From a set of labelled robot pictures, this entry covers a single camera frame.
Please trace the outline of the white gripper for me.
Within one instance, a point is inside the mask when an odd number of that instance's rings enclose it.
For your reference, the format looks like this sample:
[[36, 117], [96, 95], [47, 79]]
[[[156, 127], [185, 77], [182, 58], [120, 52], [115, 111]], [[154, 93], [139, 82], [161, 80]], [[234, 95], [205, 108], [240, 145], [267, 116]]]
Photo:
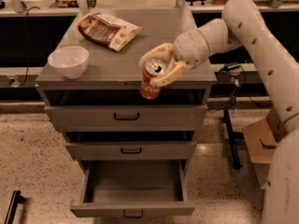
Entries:
[[163, 43], [145, 53], [139, 60], [142, 67], [146, 61], [157, 59], [162, 62], [172, 61], [165, 72], [152, 78], [149, 84], [153, 87], [164, 87], [180, 79], [189, 69], [196, 68], [209, 57], [209, 47], [204, 36], [197, 30], [190, 30], [179, 35], [173, 44]]

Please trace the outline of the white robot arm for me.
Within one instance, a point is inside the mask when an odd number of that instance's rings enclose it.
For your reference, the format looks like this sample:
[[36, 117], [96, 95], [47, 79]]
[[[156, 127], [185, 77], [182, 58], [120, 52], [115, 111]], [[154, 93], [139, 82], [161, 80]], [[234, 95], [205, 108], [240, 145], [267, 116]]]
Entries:
[[299, 224], [299, 64], [267, 28], [252, 0], [228, 0], [221, 17], [163, 43], [139, 60], [160, 60], [166, 70], [150, 81], [163, 87], [214, 54], [245, 47], [287, 131], [275, 149], [261, 224]]

